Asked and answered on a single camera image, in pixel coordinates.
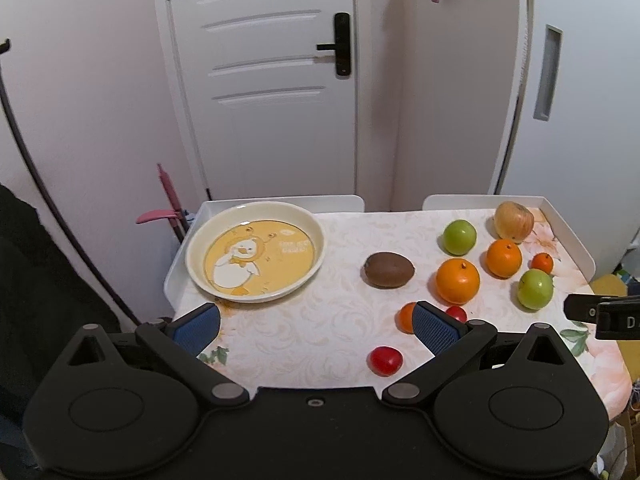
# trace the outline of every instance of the small orange fruit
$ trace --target small orange fruit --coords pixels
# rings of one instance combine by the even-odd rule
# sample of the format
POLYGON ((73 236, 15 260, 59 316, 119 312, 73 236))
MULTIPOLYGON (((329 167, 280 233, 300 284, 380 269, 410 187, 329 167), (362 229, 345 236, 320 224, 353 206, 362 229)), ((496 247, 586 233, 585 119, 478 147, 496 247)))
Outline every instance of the small orange fruit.
POLYGON ((499 278, 510 278, 522 265, 520 248, 512 240, 496 240, 486 252, 486 266, 499 278))
POLYGON ((531 268, 551 274, 551 271, 554 270, 554 259, 547 253, 538 253, 531 261, 531 268))
POLYGON ((414 323, 412 321, 414 315, 414 306, 415 301, 412 303, 407 303, 398 311, 398 315, 396 317, 396 325, 402 332, 405 332, 407 334, 414 333, 414 323))
POLYGON ((452 258, 438 269, 436 288, 444 301, 463 304, 478 293, 480 274, 470 261, 464 258, 452 258))

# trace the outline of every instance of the green fruit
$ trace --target green fruit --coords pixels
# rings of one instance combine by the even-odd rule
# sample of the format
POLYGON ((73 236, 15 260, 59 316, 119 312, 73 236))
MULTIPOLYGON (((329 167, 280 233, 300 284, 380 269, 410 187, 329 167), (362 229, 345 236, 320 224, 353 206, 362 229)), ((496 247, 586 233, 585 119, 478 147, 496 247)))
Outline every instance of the green fruit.
POLYGON ((442 244, 455 256, 467 254, 476 244, 476 229, 466 220, 454 220, 444 229, 442 244))
POLYGON ((546 272, 530 269, 518 282, 518 300, 531 310, 547 306, 554 294, 554 282, 546 272))

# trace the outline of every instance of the brown kiwi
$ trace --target brown kiwi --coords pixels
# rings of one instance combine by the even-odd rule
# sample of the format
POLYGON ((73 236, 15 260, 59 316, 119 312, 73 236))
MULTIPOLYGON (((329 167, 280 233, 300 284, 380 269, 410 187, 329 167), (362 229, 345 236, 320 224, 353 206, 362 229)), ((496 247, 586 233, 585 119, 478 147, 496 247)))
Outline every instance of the brown kiwi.
POLYGON ((364 274, 371 285, 397 288, 415 273, 414 264, 396 253, 374 253, 364 262, 364 274))

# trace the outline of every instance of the floral tablecloth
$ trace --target floral tablecloth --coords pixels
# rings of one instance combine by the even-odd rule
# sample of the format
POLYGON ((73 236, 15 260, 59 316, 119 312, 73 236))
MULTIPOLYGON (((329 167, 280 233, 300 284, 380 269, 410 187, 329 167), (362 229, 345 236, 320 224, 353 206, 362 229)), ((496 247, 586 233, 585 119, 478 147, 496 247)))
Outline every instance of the floral tablecloth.
MULTIPOLYGON (((504 332, 525 332, 534 322, 551 324, 576 356, 607 407, 610 418, 628 400, 631 381, 615 342, 593 337, 593 326, 568 321, 562 302, 568 293, 591 293, 584 276, 554 238, 537 210, 532 234, 520 245, 523 266, 508 280, 494 278, 483 264, 494 240, 493 209, 414 211, 398 213, 318 214, 328 236, 324 263, 316 276, 293 294, 270 303, 236 304, 216 300, 222 314, 220 334, 201 359, 255 394, 259 386, 280 388, 340 388, 373 386, 382 390, 433 358, 413 335, 400 332, 396 312, 410 301, 427 300, 441 308, 433 279, 450 258, 439 247, 446 225, 469 220, 478 241, 465 256, 478 267, 478 295, 464 306, 468 318, 479 318, 504 332), (392 251, 409 258, 415 276, 401 288, 381 290, 367 285, 362 264, 371 254, 392 251), (516 284, 531 258, 547 252, 554 258, 554 296, 538 312, 523 309, 516 284), (404 364, 394 376, 382 378, 367 367, 366 357, 377 346, 397 348, 404 364)), ((213 301, 190 283, 177 311, 186 314, 213 301)))

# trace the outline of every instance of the black pole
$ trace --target black pole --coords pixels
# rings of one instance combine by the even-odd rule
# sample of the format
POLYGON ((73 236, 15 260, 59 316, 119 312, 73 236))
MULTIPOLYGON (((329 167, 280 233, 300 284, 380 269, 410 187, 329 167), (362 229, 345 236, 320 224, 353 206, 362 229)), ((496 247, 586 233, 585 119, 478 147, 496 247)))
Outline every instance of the black pole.
MULTIPOLYGON (((5 40, 4 43, 0 44, 0 54, 4 54, 11 49, 11 42, 9 40, 5 40)), ((89 258, 89 255, 85 252, 78 242, 78 239, 71 231, 71 228, 66 223, 65 219, 60 213, 60 210, 56 206, 56 203, 53 202, 47 187, 45 186, 40 173, 38 172, 38 168, 36 168, 33 159, 27 149, 27 145, 24 143, 24 139, 22 138, 22 134, 20 133, 20 129, 18 128, 18 123, 15 120, 14 112, 11 109, 11 105, 9 104, 9 97, 6 94, 6 88, 4 87, 4 80, 2 80, 2 69, 0 68, 0 102, 2 102, 2 109, 4 110, 4 115, 6 116, 6 120, 9 123, 9 128, 11 129, 11 133, 14 136, 14 140, 16 145, 18 146, 18 151, 20 151, 20 155, 22 156, 22 160, 24 161, 25 166, 27 166, 27 170, 38 188, 38 191, 42 195, 44 202, 47 204, 47 207, 51 211, 53 218, 56 219, 56 222, 62 229, 62 232, 65 234, 66 238, 68 238, 69 243, 76 250, 78 255, 84 264, 89 268, 91 273, 95 276, 95 279, 104 287, 104 290, 111 296, 111 299, 115 302, 115 304, 119 307, 121 311, 132 320, 135 325, 140 325, 140 320, 136 317, 136 315, 131 311, 131 309, 127 306, 124 300, 118 295, 118 293, 113 290, 113 287, 104 279, 104 276, 100 273, 94 263, 89 258)))

